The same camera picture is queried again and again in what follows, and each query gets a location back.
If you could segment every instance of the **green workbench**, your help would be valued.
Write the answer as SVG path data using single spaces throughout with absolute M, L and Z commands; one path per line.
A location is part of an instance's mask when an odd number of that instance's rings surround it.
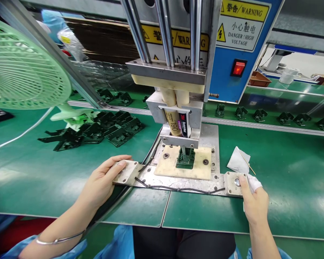
M 11 111 L 0 122 L 0 144 L 35 123 L 45 112 Z M 37 141 L 64 122 L 46 119 L 0 149 L 0 213 L 60 216 L 79 195 L 86 179 L 113 155 L 142 161 L 160 125 L 136 115 L 146 128 L 119 148 L 104 141 L 55 152 L 56 143 Z M 269 223 L 277 236 L 324 240 L 324 137 L 219 125 L 220 171 L 235 146 L 251 155 L 251 167 L 270 195 Z M 248 233 L 242 199 L 133 188 L 102 222 Z

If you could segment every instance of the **plastic container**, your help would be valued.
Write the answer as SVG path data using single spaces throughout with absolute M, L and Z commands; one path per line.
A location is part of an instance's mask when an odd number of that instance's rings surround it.
M 268 87 L 268 85 L 271 83 L 271 80 L 260 72 L 253 71 L 251 78 L 249 79 L 249 83 L 251 84 L 251 86 Z
M 295 76 L 297 76 L 299 72 L 300 71 L 296 68 L 286 68 L 280 76 L 279 81 L 289 85 L 294 81 Z

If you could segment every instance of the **black wire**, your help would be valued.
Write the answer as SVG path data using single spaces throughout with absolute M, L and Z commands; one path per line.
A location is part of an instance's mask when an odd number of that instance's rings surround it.
M 266 60 L 266 62 L 267 61 L 269 61 L 270 60 L 270 58 L 272 58 L 272 56 L 273 56 L 273 53 L 272 53 L 272 55 L 271 55 L 271 57 L 269 57 L 269 59 L 268 60 Z M 261 66 L 263 67 L 265 64 L 266 64 L 266 62 L 264 63 L 264 64 L 262 64 Z
M 137 177 L 135 177 L 135 180 L 140 182 L 146 188 L 164 188 L 164 189 L 168 189 L 168 190 L 172 190 L 172 191 L 196 191 L 196 192 L 200 192 L 200 193 L 204 193 L 204 194 L 214 194 L 216 192 L 225 190 L 225 188 L 222 188 L 222 189 L 218 189 L 218 190 L 215 190 L 215 191 L 208 191 L 207 192 L 207 191 L 197 190 L 197 189 L 193 189 L 193 188 L 173 188 L 173 187 L 162 186 L 162 185 L 147 185 L 146 183 L 144 183 L 143 181 L 141 181 Z

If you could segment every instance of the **blue sleeve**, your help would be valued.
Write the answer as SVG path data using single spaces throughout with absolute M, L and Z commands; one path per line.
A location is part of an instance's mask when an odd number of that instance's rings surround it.
M 282 259 L 291 259 L 291 257 L 279 247 L 278 247 L 278 251 Z M 248 249 L 247 259 L 253 259 L 252 248 Z
M 2 255 L 0 259 L 13 259 L 13 258 L 18 258 L 19 254 L 23 251 L 23 249 L 30 244 L 37 236 L 31 236 L 28 237 L 27 239 L 24 239 L 23 241 L 19 242 L 16 244 L 11 250 L 9 250 L 6 254 Z M 86 240 L 83 240 L 79 244 L 77 244 L 72 250 L 69 252 L 59 256 L 59 257 L 54 257 L 57 259 L 73 259 L 76 258 L 78 255 L 80 255 L 84 249 L 87 246 Z
M 94 259 L 134 259 L 133 228 L 119 225 L 113 240 Z

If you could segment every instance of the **metal rail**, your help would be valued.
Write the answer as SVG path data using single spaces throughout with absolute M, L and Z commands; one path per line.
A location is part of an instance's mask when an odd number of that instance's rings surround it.
M 155 0 L 159 27 L 163 42 L 165 62 L 168 67 L 175 67 L 172 26 L 170 23 L 170 14 L 168 0 Z
M 123 9 L 127 16 L 127 22 L 132 32 L 140 59 L 144 63 L 151 63 L 150 53 L 147 49 L 145 37 L 142 32 L 140 18 L 134 0 L 121 0 Z
M 80 101 L 68 101 L 68 104 L 71 106 L 93 108 L 89 103 L 80 102 Z M 133 114 L 152 116 L 149 110 L 122 107 L 122 106 L 112 106 L 110 109 L 102 109 L 102 110 L 108 110 L 108 111 L 123 110 Z M 208 122 L 208 123 L 222 124 L 222 125 L 257 128 L 262 130 L 274 130 L 274 131 L 283 131 L 283 132 L 291 132 L 291 133 L 300 133 L 306 135 L 324 136 L 324 131 L 305 129 L 305 128 L 292 128 L 292 127 L 285 127 L 285 126 L 276 126 L 276 125 L 268 125 L 268 124 L 260 124 L 260 123 L 253 123 L 253 122 L 244 122 L 244 121 L 233 121 L 233 120 L 209 118 L 209 117 L 202 117 L 201 121 Z
M 198 71 L 200 62 L 202 0 L 190 0 L 191 69 Z

